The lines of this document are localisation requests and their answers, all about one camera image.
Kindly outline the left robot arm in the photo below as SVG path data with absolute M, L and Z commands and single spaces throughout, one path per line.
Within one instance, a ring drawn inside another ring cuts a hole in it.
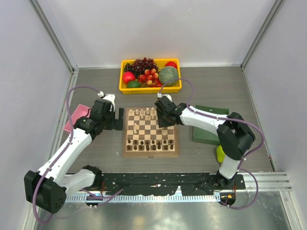
M 67 197 L 84 188 L 99 190 L 103 173 L 94 166 L 86 165 L 79 172 L 66 177 L 66 173 L 81 152 L 103 130 L 122 130 L 124 109 L 115 118 L 115 95 L 107 94 L 97 99 L 89 116 L 78 118 L 69 137 L 48 162 L 37 172 L 28 171 L 24 176 L 26 200 L 45 211 L 55 214 Z

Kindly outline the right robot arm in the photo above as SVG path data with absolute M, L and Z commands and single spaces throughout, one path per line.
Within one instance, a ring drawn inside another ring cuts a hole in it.
M 217 172 L 217 183 L 227 189 L 234 184 L 243 155 L 255 141 L 255 135 L 240 114 L 222 115 L 201 111 L 185 103 L 176 105 L 170 95 L 158 93 L 154 103 L 159 127 L 186 125 L 206 130 L 219 138 L 224 160 Z

